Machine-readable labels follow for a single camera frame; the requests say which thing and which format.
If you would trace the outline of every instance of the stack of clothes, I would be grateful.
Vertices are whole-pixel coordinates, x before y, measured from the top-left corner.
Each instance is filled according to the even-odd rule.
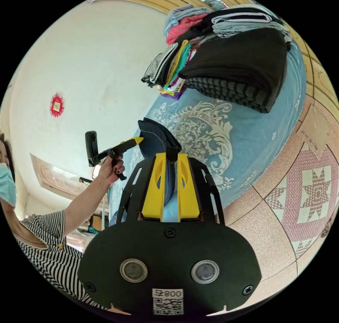
[[[157,86],[164,97],[178,100],[186,89],[185,80],[178,77],[178,73],[193,58],[195,52],[187,40],[170,45],[150,63],[142,82],[149,87]]]
[[[281,19],[259,5],[207,14],[176,39],[212,37],[178,73],[185,86],[268,113],[284,83],[292,37]]]
[[[174,100],[178,100],[186,90],[185,80],[178,73],[193,58],[198,45],[203,39],[209,37],[198,37],[194,40],[183,39],[176,42],[176,38],[185,33],[191,26],[202,21],[202,18],[214,10],[221,10],[227,6],[221,1],[205,0],[210,8],[194,7],[189,4],[173,9],[169,12],[164,34],[168,48],[159,54],[148,66],[142,81],[149,87],[157,86],[158,92]]]
[[[227,6],[218,0],[205,0],[207,7],[194,7],[193,5],[186,5],[171,10],[165,20],[164,34],[166,36],[166,43],[168,45],[175,43],[176,39],[189,30],[192,26],[201,22],[202,19],[213,11],[219,11],[227,8]],[[212,32],[209,37],[205,35],[200,38],[188,39],[191,46],[198,47],[201,42],[210,37],[216,37]]]

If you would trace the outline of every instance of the hair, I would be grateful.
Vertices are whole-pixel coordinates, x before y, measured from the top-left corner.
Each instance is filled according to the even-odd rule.
[[[15,182],[15,172],[14,172],[14,163],[13,163],[13,156],[12,156],[12,147],[8,140],[5,140],[5,134],[0,131],[0,141],[5,145],[8,161],[10,163],[10,169],[13,176],[13,180]]]

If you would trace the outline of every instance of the red decoration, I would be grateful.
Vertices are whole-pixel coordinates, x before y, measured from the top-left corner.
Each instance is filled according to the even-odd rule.
[[[59,117],[64,112],[64,99],[59,94],[52,97],[49,111],[53,117]]]

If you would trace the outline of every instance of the purple clothing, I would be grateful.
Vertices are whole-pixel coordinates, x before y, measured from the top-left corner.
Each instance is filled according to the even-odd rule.
[[[183,94],[183,92],[184,92],[185,90],[186,90],[186,86],[183,85],[183,87],[181,88],[181,90],[178,91],[177,93],[175,93],[174,96],[171,95],[171,94],[160,94],[160,95],[163,96],[163,97],[173,98],[173,100],[178,101],[179,98],[180,98],[180,96]]]

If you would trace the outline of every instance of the blue blanket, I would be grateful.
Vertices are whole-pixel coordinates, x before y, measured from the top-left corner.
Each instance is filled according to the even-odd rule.
[[[299,119],[306,94],[306,72],[301,51],[294,41],[287,60],[285,82],[268,114],[187,89],[177,102],[159,96],[145,115],[170,130],[183,153],[207,165],[224,208],[272,164]],[[131,175],[142,159],[138,147],[125,153],[126,176]],[[115,224],[114,213],[125,184],[126,181],[118,181],[109,192],[110,224]],[[164,221],[177,222],[177,214],[175,192],[164,209]]]

